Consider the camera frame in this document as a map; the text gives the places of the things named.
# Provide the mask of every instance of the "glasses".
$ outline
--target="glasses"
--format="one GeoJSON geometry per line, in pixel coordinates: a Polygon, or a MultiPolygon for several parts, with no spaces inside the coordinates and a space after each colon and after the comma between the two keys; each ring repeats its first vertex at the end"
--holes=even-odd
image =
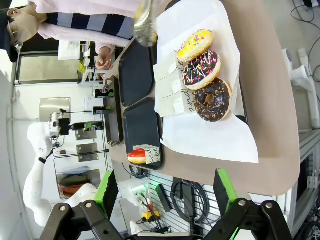
{"type": "Polygon", "coordinates": [[[22,47],[23,47],[23,43],[20,43],[17,39],[18,39],[18,36],[17,36],[17,31],[13,32],[12,29],[11,29],[11,26],[10,26],[10,21],[8,21],[8,26],[9,26],[9,31],[10,31],[10,34],[13,38],[13,41],[14,41],[14,48],[19,52],[22,47]]]}

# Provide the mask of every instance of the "metal utensil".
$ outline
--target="metal utensil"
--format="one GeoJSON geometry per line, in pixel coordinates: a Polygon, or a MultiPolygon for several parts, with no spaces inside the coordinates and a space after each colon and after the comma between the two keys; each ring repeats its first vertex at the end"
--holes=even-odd
{"type": "Polygon", "coordinates": [[[134,18],[135,39],[144,47],[152,47],[157,42],[154,2],[154,0],[144,0],[134,18]]]}

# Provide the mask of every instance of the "yellow frosted donut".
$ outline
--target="yellow frosted donut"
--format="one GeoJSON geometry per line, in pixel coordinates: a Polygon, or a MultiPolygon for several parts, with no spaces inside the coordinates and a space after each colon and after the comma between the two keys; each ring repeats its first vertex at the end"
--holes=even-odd
{"type": "Polygon", "coordinates": [[[182,62],[189,62],[195,59],[207,50],[213,40],[214,34],[212,31],[208,29],[198,30],[181,45],[177,54],[178,59],[182,62]]]}

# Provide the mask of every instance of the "face mask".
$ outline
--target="face mask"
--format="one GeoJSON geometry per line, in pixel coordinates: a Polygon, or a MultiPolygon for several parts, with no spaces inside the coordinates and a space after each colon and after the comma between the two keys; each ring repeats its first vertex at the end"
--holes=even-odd
{"type": "Polygon", "coordinates": [[[37,34],[39,23],[34,16],[21,12],[19,15],[13,17],[13,19],[17,25],[16,40],[19,43],[23,44],[37,34]]]}

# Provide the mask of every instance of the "chocolate icing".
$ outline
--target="chocolate icing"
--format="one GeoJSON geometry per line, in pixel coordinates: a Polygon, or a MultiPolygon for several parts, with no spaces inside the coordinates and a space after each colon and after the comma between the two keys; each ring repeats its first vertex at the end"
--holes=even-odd
{"type": "Polygon", "coordinates": [[[221,120],[229,109],[230,93],[227,84],[220,78],[216,78],[212,83],[204,88],[195,91],[194,106],[200,117],[208,122],[221,120]]]}
{"type": "Polygon", "coordinates": [[[186,86],[190,86],[201,82],[214,71],[218,60],[219,56],[215,51],[206,51],[193,59],[184,68],[183,83],[186,86]]]}

